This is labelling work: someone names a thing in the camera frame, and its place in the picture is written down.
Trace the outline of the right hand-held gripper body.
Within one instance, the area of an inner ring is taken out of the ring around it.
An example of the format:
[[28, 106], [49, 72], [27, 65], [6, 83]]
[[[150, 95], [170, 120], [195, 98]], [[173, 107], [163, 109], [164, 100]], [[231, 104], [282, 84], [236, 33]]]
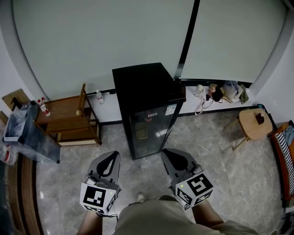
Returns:
[[210, 197], [214, 189], [212, 177], [191, 154], [174, 148], [164, 148], [161, 158], [171, 178], [169, 188], [184, 209], [189, 209]]

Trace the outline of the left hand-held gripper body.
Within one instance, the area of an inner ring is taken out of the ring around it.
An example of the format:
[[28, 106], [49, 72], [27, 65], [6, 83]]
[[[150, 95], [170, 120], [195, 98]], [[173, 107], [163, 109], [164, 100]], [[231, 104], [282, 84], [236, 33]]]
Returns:
[[118, 198], [121, 156], [118, 151], [102, 154], [94, 159], [81, 184], [80, 205], [100, 216], [113, 216], [112, 206]]

